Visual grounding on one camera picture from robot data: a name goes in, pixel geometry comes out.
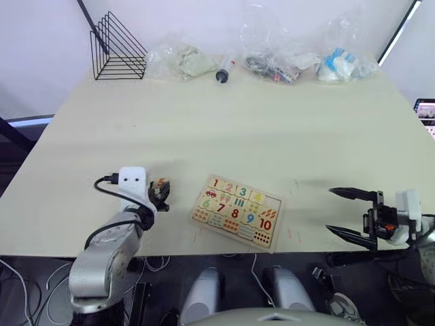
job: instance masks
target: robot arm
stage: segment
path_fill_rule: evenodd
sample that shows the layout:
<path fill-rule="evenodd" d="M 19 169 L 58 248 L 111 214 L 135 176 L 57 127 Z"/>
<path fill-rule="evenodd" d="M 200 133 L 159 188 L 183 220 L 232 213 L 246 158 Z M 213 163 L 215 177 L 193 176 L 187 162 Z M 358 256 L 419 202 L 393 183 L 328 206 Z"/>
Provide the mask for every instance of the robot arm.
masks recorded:
<path fill-rule="evenodd" d="M 372 208 L 363 215 L 363 231 L 368 237 L 347 228 L 326 225 L 334 234 L 346 240 L 377 251 L 377 240 L 381 238 L 398 246 L 425 245 L 426 239 L 435 232 L 433 221 L 421 214 L 420 200 L 416 190 L 396 192 L 397 207 L 384 205 L 383 192 L 366 192 L 356 188 L 333 188 L 333 194 L 348 199 L 371 201 Z"/>
<path fill-rule="evenodd" d="M 100 188 L 98 183 L 110 181 L 119 185 L 119 192 Z M 169 182 L 163 179 L 147 189 L 145 169 L 121 168 L 119 175 L 99 179 L 95 187 L 121 197 L 120 212 L 93 232 L 69 274 L 69 290 L 74 317 L 72 325 L 108 325 L 114 316 L 123 318 L 124 277 L 133 255 L 141 246 L 143 231 L 154 224 L 158 209 L 167 211 L 164 203 L 169 195 Z"/>

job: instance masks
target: puzzle piece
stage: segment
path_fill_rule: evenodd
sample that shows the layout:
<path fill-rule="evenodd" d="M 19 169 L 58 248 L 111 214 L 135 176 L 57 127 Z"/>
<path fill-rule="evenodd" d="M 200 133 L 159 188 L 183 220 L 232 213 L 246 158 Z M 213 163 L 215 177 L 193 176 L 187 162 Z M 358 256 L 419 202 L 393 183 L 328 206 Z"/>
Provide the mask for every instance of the puzzle piece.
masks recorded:
<path fill-rule="evenodd" d="M 266 213 L 263 216 L 259 216 L 257 219 L 257 224 L 256 227 L 257 229 L 264 231 L 268 234 L 272 234 L 273 233 L 273 229 L 275 228 L 275 221 L 276 221 L 276 216 L 275 215 L 271 215 L 270 213 L 267 215 Z"/>
<path fill-rule="evenodd" d="M 209 220 L 211 213 L 207 212 L 205 209 L 195 209 L 192 218 L 197 219 L 198 221 L 206 223 Z"/>
<path fill-rule="evenodd" d="M 229 218 L 231 221 L 240 221 L 242 220 L 243 216 L 243 209 L 241 209 L 238 206 L 231 205 L 226 213 L 227 218 Z"/>
<path fill-rule="evenodd" d="M 215 200 L 210 199 L 210 197 L 208 197 L 208 196 L 203 196 L 201 198 L 201 201 L 199 202 L 199 206 L 201 208 L 207 209 L 208 211 L 211 211 L 211 212 L 215 211 L 217 204 L 218 203 Z"/>
<path fill-rule="evenodd" d="M 219 214 L 211 214 L 208 224 L 217 228 L 222 228 L 222 226 L 224 226 L 224 217 Z"/>
<path fill-rule="evenodd" d="M 247 205 L 247 203 L 248 203 L 248 201 L 246 199 L 236 197 L 236 196 L 232 197 L 231 205 L 233 205 L 233 206 L 237 206 L 237 207 L 240 207 L 242 209 L 242 208 L 244 208 L 244 206 Z"/>
<path fill-rule="evenodd" d="M 222 186 L 225 184 L 225 181 L 224 180 L 221 180 L 221 179 L 212 179 L 212 180 L 210 180 L 210 182 L 209 182 L 209 187 L 211 187 L 211 188 L 215 188 L 215 189 L 217 189 L 217 190 L 221 190 L 222 189 Z"/>
<path fill-rule="evenodd" d="M 263 217 L 265 219 L 276 219 L 277 218 L 277 211 L 275 209 L 270 209 L 268 207 L 262 207 L 260 209 L 260 217 Z"/>
<path fill-rule="evenodd" d="M 230 195 L 234 195 L 236 193 L 237 185 L 232 181 L 225 181 L 224 186 L 221 188 L 223 192 L 226 192 Z"/>
<path fill-rule="evenodd" d="M 221 202 L 222 204 L 230 204 L 232 196 L 230 194 L 226 194 L 225 192 L 219 192 L 216 200 Z"/>
<path fill-rule="evenodd" d="M 244 211 L 240 222 L 255 227 L 257 225 L 257 218 L 257 214 L 249 211 Z"/>
<path fill-rule="evenodd" d="M 248 225 L 239 225 L 239 232 L 237 233 L 242 238 L 252 240 L 254 238 L 254 234 L 256 233 L 256 229 L 252 228 Z"/>
<path fill-rule="evenodd" d="M 215 202 L 215 204 L 213 205 L 213 212 L 226 216 L 228 214 L 228 211 L 230 210 L 230 205 L 228 204 L 223 204 L 221 202 Z"/>
<path fill-rule="evenodd" d="M 244 185 L 238 185 L 236 190 L 236 196 L 242 197 L 243 199 L 249 199 L 251 195 L 251 190 Z"/>
<path fill-rule="evenodd" d="M 232 233 L 237 233 L 239 231 L 240 223 L 238 221 L 234 221 L 231 219 L 224 220 L 224 230 L 227 230 Z"/>
<path fill-rule="evenodd" d="M 249 200 L 252 202 L 256 202 L 259 205 L 263 205 L 264 199 L 266 196 L 260 192 L 255 192 L 254 190 L 251 192 L 251 196 L 249 197 Z"/>
<path fill-rule="evenodd" d="M 254 239 L 252 239 L 252 241 L 254 241 L 255 243 L 258 243 L 259 245 L 267 248 L 271 246 L 271 240 L 272 237 L 270 234 L 260 231 L 256 231 L 256 233 L 254 234 Z"/>
<path fill-rule="evenodd" d="M 221 192 L 219 190 L 216 190 L 216 189 L 211 188 L 211 187 L 207 187 L 207 190 L 205 191 L 205 196 L 209 197 L 210 199 L 217 200 L 219 198 L 220 194 L 221 194 Z"/>
<path fill-rule="evenodd" d="M 248 201 L 245 209 L 249 212 L 253 212 L 254 214 L 258 214 L 258 212 L 260 211 L 260 205 L 256 202 Z"/>

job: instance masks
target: red number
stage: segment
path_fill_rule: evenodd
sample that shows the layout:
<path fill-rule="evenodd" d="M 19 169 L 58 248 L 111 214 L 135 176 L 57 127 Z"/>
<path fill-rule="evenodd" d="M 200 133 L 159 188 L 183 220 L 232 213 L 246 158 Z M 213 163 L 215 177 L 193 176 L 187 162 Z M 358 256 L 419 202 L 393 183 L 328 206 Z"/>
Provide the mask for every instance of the red number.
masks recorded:
<path fill-rule="evenodd" d="M 270 221 L 264 221 L 264 219 L 261 219 L 260 228 L 264 228 L 265 230 L 269 231 L 272 227 L 272 223 Z"/>

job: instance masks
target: black cable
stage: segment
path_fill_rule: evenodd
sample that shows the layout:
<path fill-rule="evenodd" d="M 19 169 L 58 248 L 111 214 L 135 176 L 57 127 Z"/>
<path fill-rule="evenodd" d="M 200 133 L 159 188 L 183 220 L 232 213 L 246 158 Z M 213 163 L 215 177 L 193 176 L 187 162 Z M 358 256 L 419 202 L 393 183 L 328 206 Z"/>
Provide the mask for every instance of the black cable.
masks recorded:
<path fill-rule="evenodd" d="M 1 282 L 7 281 L 7 280 L 20 280 L 20 279 L 19 279 L 18 277 L 16 277 L 16 276 L 11 276 L 11 277 L 8 277 L 8 278 L 5 278 L 5 279 L 2 279 Z M 39 309 L 39 306 L 41 305 L 41 301 L 42 301 L 42 289 L 41 289 L 41 287 L 39 286 L 39 284 L 38 284 L 36 281 L 34 281 L 34 280 L 29 280 L 29 279 L 27 279 L 27 278 L 23 278 L 23 281 L 24 281 L 24 282 L 31 283 L 31 284 L 34 285 L 34 286 L 37 288 L 37 290 L 38 290 L 38 303 L 37 303 L 37 305 L 36 305 L 35 311 L 34 311 L 34 312 L 29 311 L 29 312 L 30 312 L 30 315 L 31 315 L 31 318 L 33 319 L 33 317 L 36 315 L 36 313 L 37 313 L 37 311 L 38 311 L 38 309 Z M 26 319 L 25 321 L 19 323 L 18 325 L 19 325 L 19 326 L 23 326 L 23 325 L 25 325 L 25 324 L 27 324 L 27 323 L 28 323 L 28 321 L 27 321 L 27 319 Z"/>
<path fill-rule="evenodd" d="M 102 178 L 96 180 L 96 181 L 94 182 L 94 188 L 95 188 L 96 190 L 98 190 L 99 192 L 103 192 L 104 194 L 108 194 L 108 195 L 111 195 L 111 196 L 115 196 L 115 197 L 118 197 L 118 198 L 121 198 L 121 199 L 128 200 L 129 202 L 132 202 L 133 204 L 136 204 L 136 205 L 138 205 L 138 206 L 140 206 L 140 207 L 144 207 L 144 208 L 146 208 L 146 209 L 149 210 L 148 207 L 146 207 L 144 204 L 142 204 L 141 202 L 139 202 L 139 201 L 137 201 L 137 200 L 134 200 L 134 199 L 129 198 L 129 197 L 127 197 L 127 196 L 124 196 L 124 195 L 118 194 L 118 193 L 116 193 L 116 192 L 111 192 L 110 190 L 103 189 L 102 187 L 100 187 L 100 186 L 98 185 L 99 183 L 101 183 L 101 182 L 103 182 L 103 181 L 111 181 L 112 183 L 114 183 L 114 182 L 113 182 L 113 179 L 112 179 L 112 176 L 105 176 L 105 177 L 102 177 Z"/>
<path fill-rule="evenodd" d="M 85 244 L 84 244 L 84 250 L 86 250 L 86 249 L 89 247 L 89 245 L 90 245 L 90 241 L 91 241 L 91 240 L 92 240 L 92 239 L 93 239 L 93 238 L 94 238 L 98 233 L 101 233 L 102 231 L 105 231 L 105 230 L 107 230 L 107 229 L 114 228 L 114 227 L 119 226 L 119 225 L 126 225 L 126 224 L 136 224 L 136 225 L 138 225 L 138 226 L 143 230 L 143 224 L 142 224 L 140 221 L 136 220 L 136 219 L 132 219 L 132 220 L 130 220 L 130 221 L 115 222 L 115 223 L 111 223 L 111 224 L 104 225 L 104 226 L 102 226 L 101 228 L 96 229 L 93 233 L 91 233 L 91 234 L 89 235 L 89 237 L 86 239 L 86 242 L 85 242 Z"/>
<path fill-rule="evenodd" d="M 387 273 L 389 273 L 389 274 L 393 274 L 394 276 L 397 276 L 398 278 L 401 278 L 401 279 L 403 279 L 403 280 L 407 280 L 408 282 L 415 283 L 415 284 L 417 284 L 417 285 L 421 285 L 422 287 L 428 287 L 428 288 L 430 288 L 430 289 L 435 290 L 435 285 L 433 285 L 433 284 L 430 284 L 430 283 L 424 282 L 424 281 L 422 281 L 422 280 L 416 280 L 415 278 L 412 278 L 412 277 L 409 277 L 409 276 L 404 276 L 404 275 L 402 275 L 402 274 L 400 274 L 400 273 L 396 273 L 396 272 L 394 272 L 393 270 L 390 270 L 389 268 L 385 267 L 384 265 L 381 265 L 381 264 L 378 263 L 377 261 L 375 261 L 375 264 L 376 264 L 378 267 L 380 267 L 380 268 L 384 269 L 385 271 L 387 271 Z"/>

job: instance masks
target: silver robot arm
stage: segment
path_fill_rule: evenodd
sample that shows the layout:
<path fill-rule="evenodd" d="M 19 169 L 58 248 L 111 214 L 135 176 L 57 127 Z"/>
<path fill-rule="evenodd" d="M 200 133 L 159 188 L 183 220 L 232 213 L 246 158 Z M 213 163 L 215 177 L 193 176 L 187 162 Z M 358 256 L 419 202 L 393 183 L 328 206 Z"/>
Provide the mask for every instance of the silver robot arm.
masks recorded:
<path fill-rule="evenodd" d="M 99 187 L 103 181 L 118 184 L 118 193 Z M 169 209 L 164 203 L 169 182 L 160 179 L 147 188 L 144 168 L 124 167 L 119 174 L 97 180 L 94 186 L 121 198 L 121 211 L 88 237 L 73 263 L 69 274 L 72 325 L 121 325 L 128 263 L 141 246 L 143 231 L 154 224 L 158 210 Z"/>

